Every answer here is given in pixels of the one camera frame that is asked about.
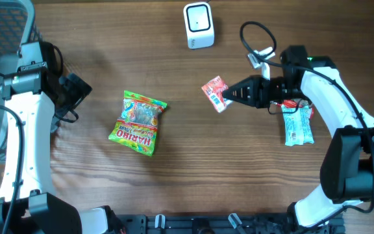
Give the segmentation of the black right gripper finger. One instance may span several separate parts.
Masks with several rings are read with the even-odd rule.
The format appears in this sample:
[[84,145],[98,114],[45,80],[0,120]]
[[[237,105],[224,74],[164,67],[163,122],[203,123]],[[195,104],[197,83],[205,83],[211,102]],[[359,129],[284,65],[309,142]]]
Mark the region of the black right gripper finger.
[[223,97],[233,102],[241,103],[250,107],[255,107],[255,101],[251,96],[234,96],[232,94],[223,94]]
[[255,89],[255,78],[254,77],[248,77],[232,86],[230,86],[225,92],[228,94],[233,94],[236,91],[239,93],[246,93],[246,94],[252,94]]

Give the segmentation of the red snack packet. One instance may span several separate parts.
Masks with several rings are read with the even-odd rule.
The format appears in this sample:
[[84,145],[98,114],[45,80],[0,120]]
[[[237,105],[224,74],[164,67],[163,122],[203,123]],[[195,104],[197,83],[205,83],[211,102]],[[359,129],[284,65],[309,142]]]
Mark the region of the red snack packet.
[[295,100],[288,99],[288,100],[284,100],[282,103],[273,102],[273,104],[278,106],[278,107],[281,107],[282,105],[284,105],[287,108],[296,108],[297,105],[300,108],[308,107],[309,108],[308,118],[311,119],[314,115],[314,109],[312,108],[312,105],[309,105],[307,101],[302,100],[302,99],[301,99],[300,104],[298,104],[298,102],[299,102],[299,100],[295,101]]

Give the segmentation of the small red candy packet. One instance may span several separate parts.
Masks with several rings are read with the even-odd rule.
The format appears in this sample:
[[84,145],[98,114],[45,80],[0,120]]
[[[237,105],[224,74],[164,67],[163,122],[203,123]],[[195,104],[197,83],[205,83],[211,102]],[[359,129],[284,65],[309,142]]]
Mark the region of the small red candy packet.
[[228,88],[220,76],[211,79],[201,87],[218,113],[223,112],[232,103],[232,100],[223,97],[223,91]]

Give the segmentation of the teal snack pouch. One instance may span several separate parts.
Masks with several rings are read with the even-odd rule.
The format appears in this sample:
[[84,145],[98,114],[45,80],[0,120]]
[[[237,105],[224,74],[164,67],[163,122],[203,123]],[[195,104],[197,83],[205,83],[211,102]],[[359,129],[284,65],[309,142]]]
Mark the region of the teal snack pouch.
[[283,114],[286,146],[314,143],[314,137],[310,127],[311,115],[312,109],[309,107],[300,107],[298,111],[293,114]]

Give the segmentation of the colourful candy bag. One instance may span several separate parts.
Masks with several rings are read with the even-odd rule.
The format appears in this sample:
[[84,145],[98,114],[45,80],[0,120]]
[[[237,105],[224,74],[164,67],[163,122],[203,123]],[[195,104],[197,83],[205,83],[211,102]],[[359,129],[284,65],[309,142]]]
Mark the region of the colourful candy bag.
[[163,101],[125,90],[122,112],[108,139],[151,157],[155,151],[158,117],[167,105]]

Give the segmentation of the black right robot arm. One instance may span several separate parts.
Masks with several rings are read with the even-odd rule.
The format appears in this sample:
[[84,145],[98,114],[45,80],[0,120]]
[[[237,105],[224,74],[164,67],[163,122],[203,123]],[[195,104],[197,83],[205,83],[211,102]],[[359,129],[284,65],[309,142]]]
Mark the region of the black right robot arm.
[[304,99],[317,108],[332,137],[320,168],[320,184],[288,208],[290,231],[308,232],[359,204],[374,205],[374,118],[358,104],[327,57],[309,57],[303,45],[280,54],[283,75],[252,75],[223,91],[223,97],[255,107]]

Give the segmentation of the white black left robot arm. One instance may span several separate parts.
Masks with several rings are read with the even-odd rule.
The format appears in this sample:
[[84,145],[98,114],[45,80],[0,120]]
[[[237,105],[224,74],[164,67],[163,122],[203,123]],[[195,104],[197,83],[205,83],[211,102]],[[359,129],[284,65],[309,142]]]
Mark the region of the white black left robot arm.
[[50,134],[55,99],[65,94],[47,69],[4,75],[1,94],[8,120],[5,174],[0,187],[0,233],[119,233],[122,223],[108,206],[79,212],[57,198],[50,172]]

